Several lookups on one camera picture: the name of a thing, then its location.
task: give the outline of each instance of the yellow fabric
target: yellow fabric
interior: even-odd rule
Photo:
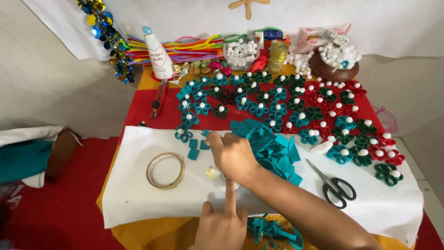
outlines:
[[[289,76],[294,73],[294,67],[290,65],[284,65],[281,70],[281,74]],[[198,77],[185,76],[181,79],[183,83],[185,81],[190,81],[191,79],[196,79]],[[151,67],[147,67],[143,73],[142,78],[140,79],[138,90],[145,89],[157,89],[160,83],[153,80],[151,78]],[[169,88],[178,88],[178,86],[174,84],[169,84]],[[103,192],[105,190],[105,186],[108,182],[109,175],[111,173],[112,167],[114,165],[115,158],[117,153],[119,152],[120,146],[117,147],[114,159],[111,163],[110,169],[108,171],[108,175],[105,179],[105,183],[102,187],[102,191],[100,192],[99,197],[97,198],[96,204],[102,210],[102,197]],[[284,229],[289,230],[291,232],[290,223],[285,220],[281,215],[269,215],[266,217],[267,220],[278,220],[279,224],[283,226]],[[128,250],[165,250],[165,249],[188,249],[194,242],[194,238],[196,237],[197,227],[199,225],[198,218],[194,217],[184,217],[184,218],[161,218],[161,219],[151,219],[151,220],[143,220],[138,222],[127,223],[124,225],[119,225],[111,228],[113,235],[117,238],[117,240]],[[388,238],[381,235],[373,235],[384,247],[384,249],[388,250],[413,250],[415,245],[412,248],[406,247],[404,244],[395,240],[393,238]],[[255,244],[253,240],[253,234],[249,230],[247,233],[247,237],[245,240],[245,244],[243,249],[245,250],[262,250],[264,249],[264,244],[268,239],[264,237],[262,242],[259,244]],[[286,243],[285,241],[276,241],[273,240],[276,244],[287,249],[292,249],[292,247]],[[316,248],[311,245],[304,238],[304,245],[307,250],[315,250]]]

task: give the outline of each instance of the hand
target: hand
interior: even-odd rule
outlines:
[[[194,246],[189,250],[239,250],[247,234],[248,213],[244,207],[236,209],[234,184],[226,179],[225,211],[214,213],[211,202],[205,202],[199,219]]]
[[[261,167],[254,158],[250,142],[232,133],[220,137],[210,132],[206,138],[210,143],[214,164],[229,179],[243,185],[249,181],[255,169]]]

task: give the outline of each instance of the wooden bowl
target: wooden bowl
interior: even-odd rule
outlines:
[[[353,79],[359,71],[359,62],[356,62],[352,69],[337,69],[334,73],[333,67],[327,65],[321,58],[318,51],[310,59],[311,72],[317,76],[322,77],[325,81],[345,82]]]

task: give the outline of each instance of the sequin garland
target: sequin garland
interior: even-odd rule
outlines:
[[[76,0],[77,5],[87,16],[87,22],[91,26],[91,33],[96,39],[103,42],[106,50],[111,49],[109,61],[114,65],[115,77],[125,84],[134,82],[134,70],[129,65],[131,58],[125,54],[128,46],[114,27],[113,15],[105,9],[102,0]]]

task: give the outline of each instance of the tape roll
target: tape roll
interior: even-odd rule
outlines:
[[[175,158],[179,161],[180,163],[180,173],[179,176],[177,176],[177,179],[174,180],[172,183],[170,184],[166,184],[166,185],[162,185],[157,183],[154,178],[153,178],[153,170],[156,167],[156,165],[163,159],[167,159],[167,158]],[[151,186],[158,188],[158,189],[162,189],[162,190],[168,190],[168,189],[172,189],[177,187],[177,185],[180,183],[180,181],[182,181],[183,179],[183,175],[185,173],[185,163],[183,161],[183,157],[179,156],[176,153],[162,153],[156,157],[154,157],[151,162],[148,164],[147,167],[147,180],[148,182],[151,184]]]

